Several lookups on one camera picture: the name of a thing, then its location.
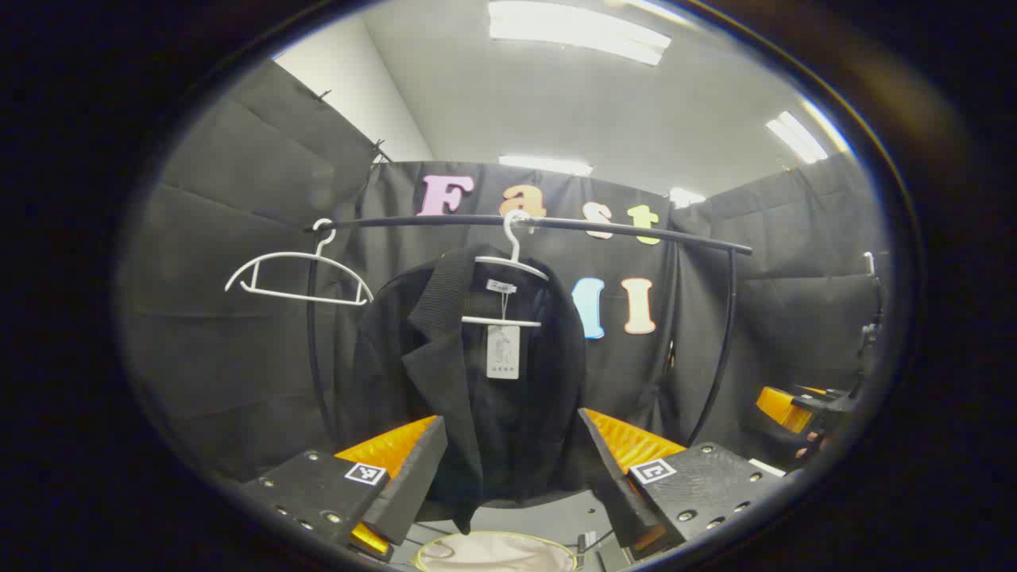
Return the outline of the white clothes hanger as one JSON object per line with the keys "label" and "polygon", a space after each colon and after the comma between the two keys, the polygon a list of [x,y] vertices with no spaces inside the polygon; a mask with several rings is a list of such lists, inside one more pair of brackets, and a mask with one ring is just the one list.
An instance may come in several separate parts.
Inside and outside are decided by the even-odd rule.
{"label": "white clothes hanger", "polygon": [[[337,261],[331,260],[331,258],[324,258],[323,251],[324,246],[331,244],[335,235],[338,234],[337,224],[331,218],[319,218],[313,223],[311,231],[327,231],[327,235],[324,238],[315,240],[315,250],[313,251],[273,251],[272,253],[265,253],[261,256],[251,258],[240,265],[240,267],[233,272],[228,279],[222,290],[224,292],[229,292],[236,283],[239,283],[240,289],[246,291],[255,296],[266,296],[273,298],[284,298],[285,300],[297,300],[302,301],[302,303],[324,303],[330,305],[338,305],[338,307],[364,307],[364,305],[373,303],[375,300],[374,292],[367,285],[365,280],[352,270],[352,268],[346,267]],[[298,294],[291,293],[287,291],[277,291],[261,288],[258,286],[259,271],[261,271],[261,265],[266,261],[280,260],[280,258],[291,258],[292,260],[303,260],[311,261],[311,263],[320,263],[328,265],[335,270],[340,271],[342,274],[351,276],[356,282],[356,289],[354,291],[353,298],[327,298],[322,296],[313,296],[313,294]]]}
{"label": "white clothes hanger", "polygon": [[[513,232],[513,225],[522,224],[531,220],[530,214],[526,211],[520,209],[508,211],[504,214],[504,221],[502,222],[502,228],[504,228],[505,238],[508,239],[511,243],[511,253],[508,258],[493,258],[493,256],[478,256],[475,258],[476,264],[483,265],[500,265],[501,267],[506,267],[532,276],[537,276],[543,281],[549,281],[550,277],[545,274],[544,271],[535,268],[534,265],[528,265],[520,260],[520,240],[516,238],[515,232]],[[516,328],[539,328],[541,323],[535,321],[512,321],[506,319],[506,297],[508,293],[504,293],[504,304],[502,304],[502,316],[501,318],[482,318],[482,316],[468,316],[464,314],[462,317],[463,323],[479,323],[479,325],[486,326],[498,326],[498,327],[516,327]]]}

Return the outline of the white hang tag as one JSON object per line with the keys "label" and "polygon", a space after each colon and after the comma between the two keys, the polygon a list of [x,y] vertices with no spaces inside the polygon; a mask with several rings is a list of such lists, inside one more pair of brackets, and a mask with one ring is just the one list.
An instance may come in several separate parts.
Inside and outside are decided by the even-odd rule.
{"label": "white hang tag", "polygon": [[487,326],[485,373],[489,379],[520,379],[519,326]]}

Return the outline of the black clothes rack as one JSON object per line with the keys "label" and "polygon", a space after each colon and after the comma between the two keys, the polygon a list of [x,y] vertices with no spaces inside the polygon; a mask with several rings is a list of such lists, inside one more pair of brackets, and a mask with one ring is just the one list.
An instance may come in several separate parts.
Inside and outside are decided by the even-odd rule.
{"label": "black clothes rack", "polygon": [[504,228],[506,239],[512,244],[514,258],[519,258],[520,242],[512,232],[513,226],[527,226],[531,228],[552,228],[555,230],[575,231],[595,231],[613,233],[618,235],[633,236],[634,238],[658,238],[666,242],[690,244],[702,249],[714,249],[723,251],[726,254],[726,283],[727,293],[724,307],[724,330],[721,340],[717,364],[715,367],[710,390],[702,403],[702,411],[696,423],[691,430],[689,441],[696,443],[700,439],[702,430],[707,427],[710,416],[714,410],[716,399],[719,397],[724,376],[727,369],[730,354],[731,339],[733,339],[733,328],[735,314],[737,313],[737,263],[736,256],[751,256],[752,247],[744,244],[732,242],[720,242],[711,238],[701,238],[690,233],[676,232],[671,230],[660,230],[655,228],[639,227],[632,225],[621,225],[616,223],[592,223],[580,218],[553,218],[535,217],[523,211],[512,211],[505,216],[454,216],[454,214],[443,214],[443,216],[397,216],[382,218],[352,218],[351,220],[334,220],[325,218],[322,222],[315,222],[301,229],[304,233],[317,233],[324,230],[338,230],[345,228],[382,228],[402,226],[501,226]]}

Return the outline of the beige laundry hamper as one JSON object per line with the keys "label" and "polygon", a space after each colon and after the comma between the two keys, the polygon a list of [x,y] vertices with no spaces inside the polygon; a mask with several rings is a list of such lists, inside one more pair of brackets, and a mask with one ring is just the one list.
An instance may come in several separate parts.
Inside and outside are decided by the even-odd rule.
{"label": "beige laundry hamper", "polygon": [[423,544],[412,565],[419,572],[578,572],[578,556],[543,537],[478,530]]}

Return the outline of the black jacket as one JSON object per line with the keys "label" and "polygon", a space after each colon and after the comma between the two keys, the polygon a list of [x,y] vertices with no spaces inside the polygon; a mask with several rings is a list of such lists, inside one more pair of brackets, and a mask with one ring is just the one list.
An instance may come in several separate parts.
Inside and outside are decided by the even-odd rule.
{"label": "black jacket", "polygon": [[[341,446],[433,414],[448,444],[418,511],[468,532],[484,504],[552,502],[587,485],[575,412],[587,381],[580,314],[562,281],[541,261],[543,281],[475,258],[500,258],[477,244],[447,251],[388,280],[357,326],[352,369],[335,377]],[[485,373],[487,326],[462,317],[535,321],[520,328],[520,379]]]}

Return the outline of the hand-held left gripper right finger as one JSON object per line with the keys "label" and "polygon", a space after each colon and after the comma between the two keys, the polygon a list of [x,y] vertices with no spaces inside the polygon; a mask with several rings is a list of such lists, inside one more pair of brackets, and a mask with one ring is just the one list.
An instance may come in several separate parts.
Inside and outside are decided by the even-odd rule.
{"label": "hand-held left gripper right finger", "polygon": [[587,407],[577,417],[588,485],[636,560],[740,521],[785,484],[718,444],[682,446]]}

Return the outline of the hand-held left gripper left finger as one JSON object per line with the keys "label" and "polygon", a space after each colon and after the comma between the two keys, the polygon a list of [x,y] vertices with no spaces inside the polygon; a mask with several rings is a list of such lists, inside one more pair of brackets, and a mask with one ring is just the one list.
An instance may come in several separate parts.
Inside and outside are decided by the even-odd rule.
{"label": "hand-held left gripper left finger", "polygon": [[448,444],[432,415],[344,451],[298,453],[239,485],[265,516],[317,544],[388,562],[406,539]]}

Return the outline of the black backdrop cloth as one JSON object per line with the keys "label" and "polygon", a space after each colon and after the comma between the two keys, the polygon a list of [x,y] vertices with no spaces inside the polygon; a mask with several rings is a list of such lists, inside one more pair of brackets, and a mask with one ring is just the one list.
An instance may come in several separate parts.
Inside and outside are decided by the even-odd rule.
{"label": "black backdrop cloth", "polygon": [[[868,176],[835,153],[677,209],[657,193],[562,173],[462,162],[371,165],[375,151],[309,87],[266,61],[232,85],[175,148],[137,213],[121,267],[127,361],[139,392],[199,462],[239,481],[328,443],[309,369],[306,307],[226,280],[250,258],[313,249],[316,218],[535,216],[661,228],[752,247],[737,256],[730,358],[701,439],[747,455],[762,386],[850,388],[876,309],[864,251],[889,270],[886,225]],[[726,255],[614,234],[538,229],[524,258],[575,290],[587,334],[586,407],[686,442],[710,393],[725,322]],[[324,256],[358,272],[379,303],[388,279],[467,244],[507,249],[501,228],[345,229]],[[645,334],[625,332],[627,279],[648,280]]]}

